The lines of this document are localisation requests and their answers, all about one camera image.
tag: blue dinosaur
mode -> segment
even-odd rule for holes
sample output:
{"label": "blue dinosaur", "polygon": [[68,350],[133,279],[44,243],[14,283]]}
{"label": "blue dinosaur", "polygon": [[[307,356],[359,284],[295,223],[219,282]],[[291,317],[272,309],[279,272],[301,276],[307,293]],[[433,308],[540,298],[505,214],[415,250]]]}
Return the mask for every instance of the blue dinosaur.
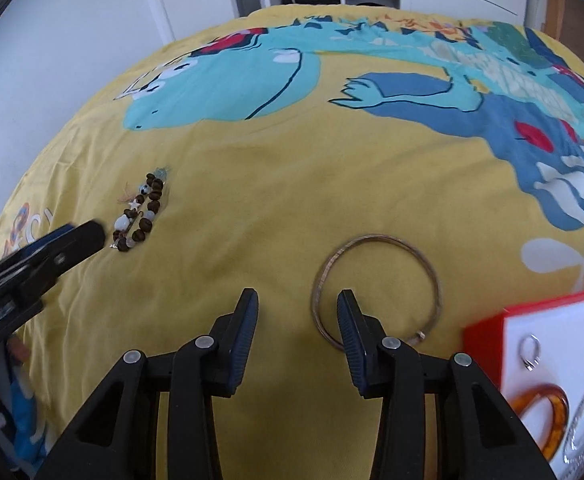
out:
{"label": "blue dinosaur", "polygon": [[[518,187],[537,199],[550,223],[566,231],[582,228],[583,220],[574,212],[584,213],[584,141],[566,121],[531,103],[486,93],[478,105],[470,105],[468,87],[467,80],[453,75],[444,81],[418,73],[367,73],[345,87],[350,99],[333,102],[377,117],[418,122],[445,135],[482,137],[494,156],[512,165]],[[468,105],[450,106],[451,94]],[[559,180],[569,190],[562,195],[568,205],[559,204],[555,195]]]}
{"label": "blue dinosaur", "polygon": [[418,30],[390,31],[381,22],[323,16],[240,31],[158,67],[149,83],[121,94],[132,97],[123,124],[143,131],[266,116],[308,96],[321,74],[320,55],[336,53],[438,67],[448,76],[448,88],[432,96],[384,96],[367,81],[352,79],[344,89],[348,98],[334,99],[334,104],[368,108],[391,99],[476,109],[482,101],[472,83],[476,80],[493,94],[565,120],[584,139],[584,106],[553,79],[558,73],[550,62],[530,66],[479,27],[466,30],[465,41],[454,41]]}

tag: black clamp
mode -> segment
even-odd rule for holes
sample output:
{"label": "black clamp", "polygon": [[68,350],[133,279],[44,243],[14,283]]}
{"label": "black clamp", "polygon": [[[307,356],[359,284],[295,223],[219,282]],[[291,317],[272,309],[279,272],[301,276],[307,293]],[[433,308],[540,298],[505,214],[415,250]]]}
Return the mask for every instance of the black clamp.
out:
{"label": "black clamp", "polygon": [[169,480],[221,480],[212,396],[243,380],[259,298],[243,290],[233,314],[177,352],[131,350],[65,429],[36,480],[153,480],[159,396],[169,392]]}
{"label": "black clamp", "polygon": [[352,382],[365,399],[383,398],[371,480],[422,479],[425,394],[437,405],[441,480],[555,480],[536,442],[472,358],[419,354],[388,337],[343,290],[337,317]]}
{"label": "black clamp", "polygon": [[[105,231],[94,221],[67,224],[0,261],[0,345],[43,310],[41,297],[60,275],[101,250]],[[13,428],[8,410],[6,428]],[[0,480],[13,480],[0,450]]]}

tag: red spot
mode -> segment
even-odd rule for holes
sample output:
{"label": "red spot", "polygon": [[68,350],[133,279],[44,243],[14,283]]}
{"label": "red spot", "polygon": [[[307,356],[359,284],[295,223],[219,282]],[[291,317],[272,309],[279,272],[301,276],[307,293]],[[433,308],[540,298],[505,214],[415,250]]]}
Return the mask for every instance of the red spot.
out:
{"label": "red spot", "polygon": [[563,119],[560,119],[560,121],[563,123],[563,126],[565,127],[565,130],[568,132],[568,135],[570,136],[570,138],[574,142],[578,142],[576,140],[576,132],[574,131],[574,128],[570,125],[570,123],[568,121],[564,121]]}
{"label": "red spot", "polygon": [[516,127],[517,132],[521,135],[521,137],[523,137],[533,146],[541,148],[548,153],[552,153],[554,151],[552,140],[550,140],[550,138],[536,126],[532,126],[531,124],[526,123],[519,123],[518,121],[514,121],[514,126]]}
{"label": "red spot", "polygon": [[242,46],[243,43],[249,41],[253,36],[265,34],[266,32],[266,28],[248,28],[247,30],[234,32],[229,36],[218,38],[211,44],[201,47],[198,52],[201,52],[202,54],[211,54],[226,50],[227,48],[232,48],[233,46]]}
{"label": "red spot", "polygon": [[559,74],[568,75],[572,79],[578,80],[578,78],[576,77],[576,74],[572,70],[570,70],[569,68],[566,68],[565,66],[561,66],[561,65],[553,65],[553,66]]}

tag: metal screw head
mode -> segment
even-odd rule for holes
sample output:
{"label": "metal screw head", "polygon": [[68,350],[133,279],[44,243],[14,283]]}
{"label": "metal screw head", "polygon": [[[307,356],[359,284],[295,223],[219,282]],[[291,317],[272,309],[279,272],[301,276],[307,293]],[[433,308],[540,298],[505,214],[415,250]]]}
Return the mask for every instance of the metal screw head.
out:
{"label": "metal screw head", "polygon": [[469,366],[472,364],[472,358],[468,354],[461,352],[454,356],[454,362],[461,366]]}
{"label": "metal screw head", "polygon": [[389,348],[392,350],[396,350],[397,348],[399,348],[399,346],[401,346],[401,341],[398,340],[395,337],[392,336],[386,336],[383,338],[383,340],[381,341],[381,344],[385,347],[385,348]]}
{"label": "metal screw head", "polygon": [[210,348],[214,344],[214,338],[210,335],[201,335],[197,338],[194,344],[198,348]]}
{"label": "metal screw head", "polygon": [[133,365],[140,361],[140,352],[138,350],[130,350],[125,352],[123,356],[123,361],[125,361],[129,365]]}

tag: beaded bracelet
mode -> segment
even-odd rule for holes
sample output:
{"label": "beaded bracelet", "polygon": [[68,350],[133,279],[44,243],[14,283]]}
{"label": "beaded bracelet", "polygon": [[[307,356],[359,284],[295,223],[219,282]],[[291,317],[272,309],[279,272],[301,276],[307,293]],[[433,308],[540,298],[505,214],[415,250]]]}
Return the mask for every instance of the beaded bracelet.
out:
{"label": "beaded bracelet", "polygon": [[[114,243],[110,247],[118,249],[121,253],[126,253],[138,242],[145,240],[152,231],[153,221],[161,208],[159,200],[163,196],[165,183],[153,173],[148,173],[145,178],[145,183],[139,186],[140,193],[129,203],[130,207],[125,209],[114,222],[114,232],[112,233]],[[147,211],[139,211],[145,202],[145,197],[149,199]],[[127,235],[137,219],[139,228],[132,233],[131,237],[128,237]]]}

